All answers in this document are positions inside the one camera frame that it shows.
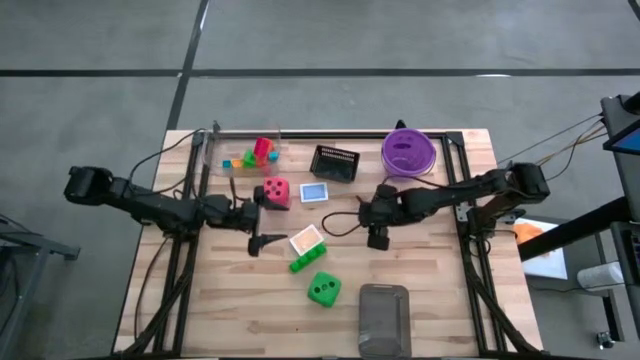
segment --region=white bottle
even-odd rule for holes
[[[615,261],[582,269],[578,272],[578,283],[588,291],[606,290],[623,284],[620,263]]]

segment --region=small card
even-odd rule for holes
[[[314,246],[320,244],[322,241],[324,241],[322,234],[320,234],[313,224],[307,226],[304,230],[289,239],[289,242],[291,242],[291,245],[300,256],[313,249]]]
[[[301,184],[300,185],[300,202],[315,202],[329,200],[329,191],[327,183]]]

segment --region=clear plastic bin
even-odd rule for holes
[[[222,130],[217,134],[213,145],[213,157],[211,164],[211,174],[223,177],[263,177],[275,176],[278,174],[278,161],[269,162],[263,166],[245,167],[244,155],[247,150],[253,152],[253,148],[258,138],[266,138],[273,142],[274,150],[280,155],[282,134],[277,125],[269,126],[265,129],[251,130],[225,130],[224,124],[220,123]],[[239,168],[225,168],[224,160],[241,160],[243,166]]]

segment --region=black mesh basket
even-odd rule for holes
[[[350,183],[356,178],[359,160],[356,152],[318,145],[309,171],[319,178]]]

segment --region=green cube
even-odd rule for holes
[[[313,249],[307,251],[304,255],[300,256],[296,261],[292,262],[289,265],[289,270],[291,270],[291,272],[295,274],[326,253],[327,248],[323,243],[320,243],[314,246]]]
[[[342,283],[337,277],[320,271],[311,281],[307,296],[324,307],[332,307]]]
[[[253,151],[247,150],[244,153],[244,167],[255,167],[256,166],[256,156],[253,155]]]

